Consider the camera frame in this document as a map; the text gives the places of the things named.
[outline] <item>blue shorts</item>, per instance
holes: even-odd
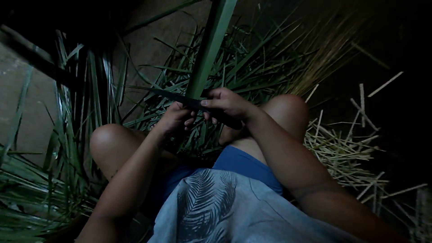
[[[192,176],[203,169],[205,168],[193,168],[191,166],[180,165],[165,176],[154,179],[150,185],[146,200],[141,207],[141,211],[147,217],[155,219],[159,209],[178,183],[183,178]],[[259,180],[277,194],[282,195],[282,185],[277,181],[271,169],[250,154],[233,146],[227,146],[222,151],[213,169],[232,171]]]

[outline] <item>straw pile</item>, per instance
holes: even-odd
[[[375,95],[402,73],[399,72],[367,97]],[[361,161],[373,159],[371,156],[373,151],[385,151],[372,145],[379,137],[379,128],[365,113],[363,84],[360,84],[360,105],[354,99],[350,101],[358,109],[352,122],[325,125],[322,123],[324,112],[321,110],[319,118],[309,122],[304,145],[326,166],[328,172],[340,185],[358,192],[356,198],[361,203],[370,206],[378,216],[385,212],[395,221],[401,222],[406,227],[411,242],[432,242],[432,194],[427,189],[427,184],[389,193],[385,189],[389,181],[382,179],[384,172],[376,175],[361,168]],[[330,125],[341,123],[351,124],[348,135],[343,136],[342,132],[329,128]],[[354,136],[354,133],[358,131],[357,128],[364,128],[366,125],[372,127],[374,132],[369,136]],[[407,192],[412,193],[414,190],[416,190],[416,200],[411,205],[406,203],[406,200],[395,197]]]

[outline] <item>thigh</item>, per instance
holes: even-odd
[[[300,97],[289,94],[280,95],[271,99],[268,103],[261,106],[261,108],[283,129],[303,143],[309,121],[309,112],[306,103]],[[230,145],[248,153],[267,165],[260,147],[252,137],[241,137],[234,140]]]
[[[109,180],[135,153],[146,135],[142,131],[125,128],[118,124],[107,124],[97,128],[90,139],[90,153]],[[165,173],[180,163],[175,155],[163,151],[155,173]]]

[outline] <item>knee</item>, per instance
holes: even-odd
[[[93,131],[90,138],[90,153],[95,161],[115,146],[116,140],[125,133],[125,127],[118,124],[107,124]]]
[[[272,107],[278,112],[288,112],[290,114],[308,116],[309,109],[304,100],[296,95],[282,94],[270,100]]]

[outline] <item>gray t-shirt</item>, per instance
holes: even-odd
[[[181,180],[155,223],[149,242],[363,242],[260,181],[216,169]]]

